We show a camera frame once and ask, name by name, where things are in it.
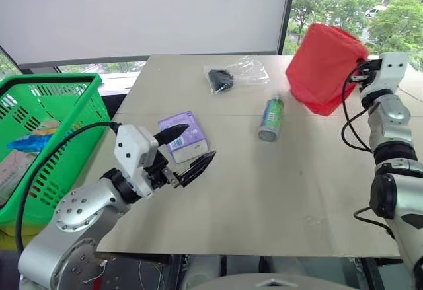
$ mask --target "green plastic basket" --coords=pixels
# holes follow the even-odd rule
[[[97,74],[15,75],[0,82],[0,161],[6,145],[28,135],[40,123],[58,120],[60,127],[39,153],[20,184],[0,209],[0,226],[15,225],[22,191],[36,165],[63,138],[94,122],[110,118],[97,91]],[[54,208],[75,183],[105,127],[84,131],[64,145],[41,169],[26,201],[24,224],[45,225]]]

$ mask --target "red bag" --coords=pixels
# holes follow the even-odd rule
[[[312,112],[330,115],[342,102],[347,75],[366,60],[366,47],[349,33],[333,26],[312,24],[286,69],[291,93]],[[348,85],[348,97],[354,85]]]

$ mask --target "table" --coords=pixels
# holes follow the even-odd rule
[[[285,69],[291,58],[260,56],[271,81],[212,95],[203,66],[223,66],[237,56],[153,55],[114,120],[158,132],[157,122],[191,110],[217,155],[186,188],[161,188],[132,206],[103,238],[105,252],[250,254],[274,256],[398,256],[383,229],[353,219],[369,202],[373,157],[340,138],[342,109],[318,116],[289,92]],[[275,143],[258,139],[266,101],[280,89],[285,113]],[[423,153],[421,101],[399,92],[412,112],[417,153]],[[358,92],[347,100],[361,110]],[[368,139],[367,118],[356,122]],[[88,184],[118,166],[108,131],[78,183]],[[164,148],[169,166],[177,171]]]

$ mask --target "green can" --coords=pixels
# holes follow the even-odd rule
[[[280,94],[267,101],[262,123],[258,129],[258,136],[264,141],[275,141],[279,136],[284,102]]]

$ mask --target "purple box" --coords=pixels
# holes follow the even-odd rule
[[[204,136],[191,111],[161,120],[159,129],[162,131],[178,124],[188,124],[190,127],[178,139],[167,145],[167,149],[176,163],[187,161],[208,152],[206,136]]]

